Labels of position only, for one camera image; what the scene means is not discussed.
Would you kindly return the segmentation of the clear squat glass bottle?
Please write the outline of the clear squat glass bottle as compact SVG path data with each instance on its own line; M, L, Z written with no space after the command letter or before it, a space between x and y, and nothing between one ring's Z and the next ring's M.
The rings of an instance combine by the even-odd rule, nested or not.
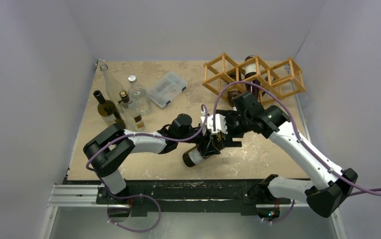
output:
M151 112L151 102L146 88L137 82L135 75L128 76L128 81L130 98L137 104L141 115L148 115Z

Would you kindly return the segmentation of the green bottle cream label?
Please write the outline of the green bottle cream label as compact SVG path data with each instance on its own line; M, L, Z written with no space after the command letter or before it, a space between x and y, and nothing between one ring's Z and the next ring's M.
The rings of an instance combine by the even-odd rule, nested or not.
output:
M117 123L122 128L126 128L124 120L112 101L106 100L100 90L95 90L93 96L98 101L97 112L108 126Z

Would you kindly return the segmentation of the clear tall glass bottle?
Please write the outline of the clear tall glass bottle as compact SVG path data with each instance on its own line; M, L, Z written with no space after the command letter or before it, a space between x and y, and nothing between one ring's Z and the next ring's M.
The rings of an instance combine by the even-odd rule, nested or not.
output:
M124 86L113 76L109 67L105 63L101 64L99 69L105 79L105 87L109 99L117 106L120 106L120 92L125 90Z

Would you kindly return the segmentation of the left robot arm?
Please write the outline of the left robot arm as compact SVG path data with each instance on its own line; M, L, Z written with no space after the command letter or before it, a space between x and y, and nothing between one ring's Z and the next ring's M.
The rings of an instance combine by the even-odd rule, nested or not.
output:
M108 189L108 196L117 204L126 201L128 190L119 167L130 154L166 154L178 143L213 142L214 135L227 132L225 116L202 116L198 127L192 127L192 118L179 114L171 124L153 132L133 132L114 123L89 141L83 148L88 158L86 169L93 171Z

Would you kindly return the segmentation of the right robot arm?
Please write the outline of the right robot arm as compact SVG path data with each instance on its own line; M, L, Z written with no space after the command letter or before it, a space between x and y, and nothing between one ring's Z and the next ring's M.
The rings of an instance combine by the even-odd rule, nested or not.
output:
M293 128L292 121L281 108L265 109L250 92L236 95L232 102L236 113L226 113L227 132L242 137L247 132L261 134L280 147L308 175L296 180L272 174L256 186L266 203L287 198L307 203L318 215L328 218L349 197L358 179L355 170L343 169L326 158L309 140Z

